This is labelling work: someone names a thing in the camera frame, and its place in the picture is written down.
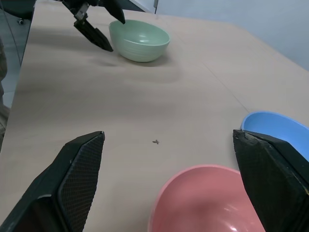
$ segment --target table surface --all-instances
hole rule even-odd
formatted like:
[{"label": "table surface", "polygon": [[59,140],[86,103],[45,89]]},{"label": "table surface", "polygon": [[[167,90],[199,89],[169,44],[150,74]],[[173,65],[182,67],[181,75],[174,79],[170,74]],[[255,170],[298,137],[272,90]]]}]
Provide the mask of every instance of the table surface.
[{"label": "table surface", "polygon": [[[114,20],[91,8],[109,38]],[[222,22],[125,11],[171,35],[166,54],[131,62],[88,42],[60,2],[37,2],[0,155],[0,222],[62,146],[103,130],[85,232],[144,232],[159,189],[197,164],[237,169],[232,131],[248,112],[309,126],[309,72]]]}]

